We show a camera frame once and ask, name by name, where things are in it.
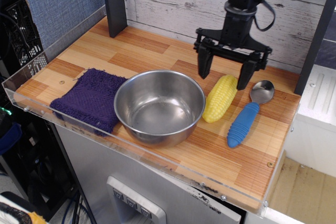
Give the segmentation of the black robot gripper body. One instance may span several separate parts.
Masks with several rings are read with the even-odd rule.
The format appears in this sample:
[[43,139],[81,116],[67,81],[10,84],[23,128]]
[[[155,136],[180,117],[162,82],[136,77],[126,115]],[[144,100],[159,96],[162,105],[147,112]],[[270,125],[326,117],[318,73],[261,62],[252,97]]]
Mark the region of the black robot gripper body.
[[230,59],[243,63],[248,60],[257,62],[256,71],[266,68],[268,55],[272,49],[255,41],[250,36],[252,23],[256,23],[257,7],[239,9],[233,5],[225,5],[225,21],[221,30],[203,29],[196,30],[197,39],[194,49],[203,39],[212,40],[213,56]]

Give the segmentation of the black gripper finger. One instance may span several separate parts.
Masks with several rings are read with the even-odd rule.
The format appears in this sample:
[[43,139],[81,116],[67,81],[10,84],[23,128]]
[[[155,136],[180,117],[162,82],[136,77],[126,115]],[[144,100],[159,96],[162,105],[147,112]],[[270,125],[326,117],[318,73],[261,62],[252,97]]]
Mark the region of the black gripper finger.
[[237,83],[237,90],[243,90],[248,85],[257,67],[257,62],[248,60],[241,67],[240,75]]
[[205,38],[198,46],[198,74],[205,79],[211,68],[212,60],[213,60],[213,53],[212,53],[212,40]]

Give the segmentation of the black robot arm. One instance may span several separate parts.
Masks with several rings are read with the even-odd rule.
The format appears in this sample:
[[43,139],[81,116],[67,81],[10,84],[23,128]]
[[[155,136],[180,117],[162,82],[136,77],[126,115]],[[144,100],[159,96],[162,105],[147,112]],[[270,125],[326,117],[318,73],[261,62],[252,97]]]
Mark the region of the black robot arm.
[[250,35],[256,24],[257,6],[263,4],[271,12],[266,0],[228,0],[225,3],[225,21],[221,30],[197,29],[194,48],[198,53],[198,74],[205,79],[214,56],[242,64],[237,89],[243,90],[254,72],[265,69],[272,49],[254,40]]

